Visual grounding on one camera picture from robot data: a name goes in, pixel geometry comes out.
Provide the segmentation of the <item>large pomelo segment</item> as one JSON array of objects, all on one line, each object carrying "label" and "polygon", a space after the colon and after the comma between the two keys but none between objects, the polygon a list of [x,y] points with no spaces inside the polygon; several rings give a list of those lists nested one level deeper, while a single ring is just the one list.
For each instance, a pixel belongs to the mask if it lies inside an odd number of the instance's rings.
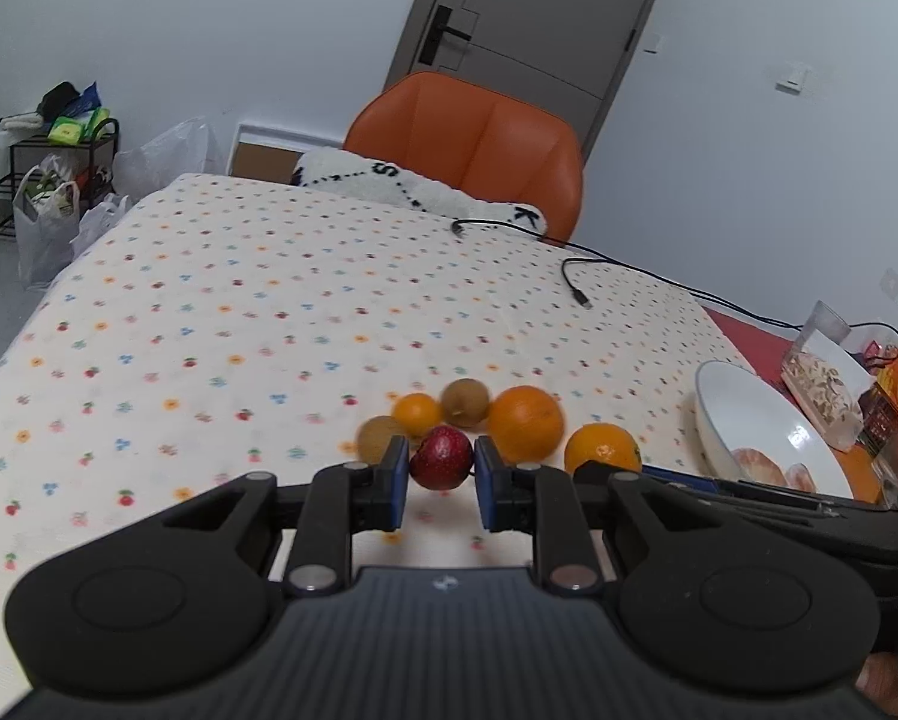
[{"label": "large pomelo segment", "polygon": [[767,455],[751,447],[741,447],[732,452],[738,468],[745,473],[748,479],[758,484],[768,484],[785,488],[787,478],[784,472]]}]

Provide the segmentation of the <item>grey door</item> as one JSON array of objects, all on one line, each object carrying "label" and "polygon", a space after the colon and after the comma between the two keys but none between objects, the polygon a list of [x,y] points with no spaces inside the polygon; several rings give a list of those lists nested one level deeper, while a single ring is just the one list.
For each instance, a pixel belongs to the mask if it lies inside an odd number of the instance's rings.
[{"label": "grey door", "polygon": [[[449,25],[430,67],[416,62],[437,5]],[[413,0],[385,83],[440,71],[563,119],[592,151],[654,0]]]}]

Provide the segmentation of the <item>white fluffy cushion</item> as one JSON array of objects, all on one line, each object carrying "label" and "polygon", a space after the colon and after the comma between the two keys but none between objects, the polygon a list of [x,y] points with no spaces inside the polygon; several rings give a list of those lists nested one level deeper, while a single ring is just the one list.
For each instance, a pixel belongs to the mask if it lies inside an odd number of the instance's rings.
[{"label": "white fluffy cushion", "polygon": [[406,167],[364,158],[344,149],[305,151],[294,167],[289,184],[452,220],[502,221],[538,234],[548,231],[545,215],[536,206],[478,200]]}]

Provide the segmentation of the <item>floral tablecloth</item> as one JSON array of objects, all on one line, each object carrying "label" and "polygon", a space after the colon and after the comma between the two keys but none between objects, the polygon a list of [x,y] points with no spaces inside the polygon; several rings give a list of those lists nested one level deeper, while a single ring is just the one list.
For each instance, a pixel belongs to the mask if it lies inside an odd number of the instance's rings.
[{"label": "floral tablecloth", "polygon": [[696,369],[740,353],[689,294],[519,232],[185,176],[45,293],[0,361],[0,713],[28,683],[3,606],[32,567],[228,479],[305,483],[403,395],[533,385],[569,429],[699,472]]}]

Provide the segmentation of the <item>small tangerine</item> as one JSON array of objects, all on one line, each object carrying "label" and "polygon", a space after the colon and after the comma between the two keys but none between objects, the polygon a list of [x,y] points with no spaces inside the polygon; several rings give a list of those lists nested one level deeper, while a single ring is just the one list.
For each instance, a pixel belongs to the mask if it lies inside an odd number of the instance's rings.
[{"label": "small tangerine", "polygon": [[412,439],[423,439],[442,424],[442,408],[431,395],[415,392],[399,398],[392,406],[392,418]]}]

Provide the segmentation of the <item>orange leather chair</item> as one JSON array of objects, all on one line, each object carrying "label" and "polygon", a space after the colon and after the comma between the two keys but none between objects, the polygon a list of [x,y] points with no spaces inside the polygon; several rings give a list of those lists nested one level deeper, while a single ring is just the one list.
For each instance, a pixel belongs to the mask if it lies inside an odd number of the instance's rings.
[{"label": "orange leather chair", "polygon": [[455,76],[417,71],[359,112],[343,148],[486,202],[528,203],[559,241],[582,211],[584,165],[563,119]]}]

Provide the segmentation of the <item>small pomelo segment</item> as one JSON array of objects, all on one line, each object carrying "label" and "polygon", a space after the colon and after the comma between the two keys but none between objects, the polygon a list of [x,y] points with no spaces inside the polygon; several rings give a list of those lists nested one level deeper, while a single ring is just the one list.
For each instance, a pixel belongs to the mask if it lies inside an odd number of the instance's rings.
[{"label": "small pomelo segment", "polygon": [[801,493],[815,494],[816,484],[812,473],[803,463],[794,463],[784,472],[785,484]]}]

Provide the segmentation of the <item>clear drinking glass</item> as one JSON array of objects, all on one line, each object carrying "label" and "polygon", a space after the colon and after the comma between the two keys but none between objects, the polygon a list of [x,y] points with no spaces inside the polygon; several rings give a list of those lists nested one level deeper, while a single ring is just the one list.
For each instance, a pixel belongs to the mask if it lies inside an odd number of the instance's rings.
[{"label": "clear drinking glass", "polygon": [[851,326],[826,302],[816,301],[808,319],[803,322],[795,344],[803,348],[812,338],[824,337],[841,344],[852,332]]}]

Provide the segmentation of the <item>white plastic bag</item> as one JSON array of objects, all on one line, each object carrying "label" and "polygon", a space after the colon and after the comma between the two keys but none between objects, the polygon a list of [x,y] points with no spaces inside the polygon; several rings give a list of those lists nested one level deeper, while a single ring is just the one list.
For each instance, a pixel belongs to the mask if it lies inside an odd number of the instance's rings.
[{"label": "white plastic bag", "polygon": [[17,266],[22,286],[45,289],[73,262],[79,231],[79,188],[58,154],[32,166],[13,199]]}]

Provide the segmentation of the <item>brown kiwi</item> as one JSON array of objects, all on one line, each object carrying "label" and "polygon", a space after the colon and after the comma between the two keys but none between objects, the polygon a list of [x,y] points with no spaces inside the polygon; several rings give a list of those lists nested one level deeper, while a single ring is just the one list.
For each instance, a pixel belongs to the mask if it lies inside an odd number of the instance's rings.
[{"label": "brown kiwi", "polygon": [[491,406],[491,394],[480,380],[457,379],[440,394],[444,421],[458,429],[476,429],[485,422]]},{"label": "brown kiwi", "polygon": [[405,427],[391,416],[374,416],[359,426],[356,434],[356,454],[367,465],[379,465],[384,460],[390,442],[409,439]]}]

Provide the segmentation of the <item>medium orange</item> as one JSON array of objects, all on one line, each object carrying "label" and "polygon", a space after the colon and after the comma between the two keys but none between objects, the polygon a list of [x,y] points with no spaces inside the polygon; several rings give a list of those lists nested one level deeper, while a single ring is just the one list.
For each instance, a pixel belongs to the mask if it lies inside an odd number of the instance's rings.
[{"label": "medium orange", "polygon": [[592,422],[572,433],[564,447],[563,468],[566,473],[579,470],[588,461],[616,466],[639,473],[641,450],[636,439],[624,427],[608,422]]}]

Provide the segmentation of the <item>red orange table mat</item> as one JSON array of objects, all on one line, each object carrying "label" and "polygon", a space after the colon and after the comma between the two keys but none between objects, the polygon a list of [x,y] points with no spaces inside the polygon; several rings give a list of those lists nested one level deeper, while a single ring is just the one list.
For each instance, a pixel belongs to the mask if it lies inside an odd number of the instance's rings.
[{"label": "red orange table mat", "polygon": [[[711,307],[707,307],[707,314],[722,333],[735,344],[735,348],[750,363],[753,371],[779,390],[785,398],[791,398],[791,392],[785,388],[780,378],[782,358],[791,342],[787,338],[734,319]],[[881,486],[872,470],[872,457],[860,445],[856,445],[849,452],[834,450],[833,455],[841,466],[842,473],[846,475],[855,499],[867,504],[876,504],[880,500]]]}]

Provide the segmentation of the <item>black metal shelf rack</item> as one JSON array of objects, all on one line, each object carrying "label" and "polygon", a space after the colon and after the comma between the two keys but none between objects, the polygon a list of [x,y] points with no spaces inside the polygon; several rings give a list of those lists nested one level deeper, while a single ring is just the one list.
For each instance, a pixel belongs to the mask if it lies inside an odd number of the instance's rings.
[{"label": "black metal shelf rack", "polygon": [[42,176],[45,167],[76,182],[78,210],[85,213],[108,190],[112,190],[113,161],[120,149],[122,127],[115,117],[106,117],[78,143],[55,143],[49,131],[13,132],[0,119],[0,239],[16,238],[13,199],[28,181]]}]

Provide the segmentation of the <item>floral tissue box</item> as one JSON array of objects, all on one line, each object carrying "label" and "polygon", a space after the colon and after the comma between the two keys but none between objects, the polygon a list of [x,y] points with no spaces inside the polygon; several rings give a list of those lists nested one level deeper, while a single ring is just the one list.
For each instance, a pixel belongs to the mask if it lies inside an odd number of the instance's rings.
[{"label": "floral tissue box", "polygon": [[851,450],[864,427],[860,399],[875,383],[872,374],[812,328],[785,353],[780,378],[824,442],[839,452]]}]

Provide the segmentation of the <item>large orange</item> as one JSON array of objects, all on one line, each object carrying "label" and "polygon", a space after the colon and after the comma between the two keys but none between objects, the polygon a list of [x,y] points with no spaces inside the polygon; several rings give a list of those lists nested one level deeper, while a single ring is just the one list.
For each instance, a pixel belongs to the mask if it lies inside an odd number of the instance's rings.
[{"label": "large orange", "polygon": [[542,463],[564,437],[564,415],[558,400],[545,390],[519,385],[492,400],[486,431],[507,465]]}]

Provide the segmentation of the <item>translucent plastic bag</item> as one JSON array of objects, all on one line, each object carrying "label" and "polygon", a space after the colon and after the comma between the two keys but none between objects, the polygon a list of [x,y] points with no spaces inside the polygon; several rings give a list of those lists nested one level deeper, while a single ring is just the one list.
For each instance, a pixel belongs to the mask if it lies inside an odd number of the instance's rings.
[{"label": "translucent plastic bag", "polygon": [[112,187],[120,197],[144,199],[184,174],[216,171],[216,138],[206,117],[192,117],[136,148],[118,151]]}]

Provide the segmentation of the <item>white plate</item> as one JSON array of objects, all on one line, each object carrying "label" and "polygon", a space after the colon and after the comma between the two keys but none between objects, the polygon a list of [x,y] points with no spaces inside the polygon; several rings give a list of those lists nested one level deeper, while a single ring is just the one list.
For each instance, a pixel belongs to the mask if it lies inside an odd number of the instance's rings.
[{"label": "white plate", "polygon": [[852,489],[823,437],[776,388],[730,362],[705,361],[695,374],[695,415],[705,460],[719,478],[753,481],[737,460],[755,450],[781,472],[801,465],[823,496]]}]

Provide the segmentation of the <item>brown kiwi back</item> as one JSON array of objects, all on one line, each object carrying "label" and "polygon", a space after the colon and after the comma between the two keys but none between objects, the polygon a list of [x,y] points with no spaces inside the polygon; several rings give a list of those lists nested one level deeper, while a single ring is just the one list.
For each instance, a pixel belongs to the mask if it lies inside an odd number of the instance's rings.
[{"label": "brown kiwi back", "polygon": [[480,380],[457,379],[440,394],[444,421],[458,429],[476,429],[485,422],[491,406],[491,394]]}]

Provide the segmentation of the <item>white wall switch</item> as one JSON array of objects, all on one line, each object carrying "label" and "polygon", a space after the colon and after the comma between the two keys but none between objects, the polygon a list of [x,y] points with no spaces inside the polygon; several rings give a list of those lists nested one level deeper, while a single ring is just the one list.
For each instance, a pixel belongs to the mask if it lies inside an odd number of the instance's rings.
[{"label": "white wall switch", "polygon": [[780,93],[800,96],[807,87],[808,76],[812,69],[801,62],[789,62],[779,73],[774,88]]}]

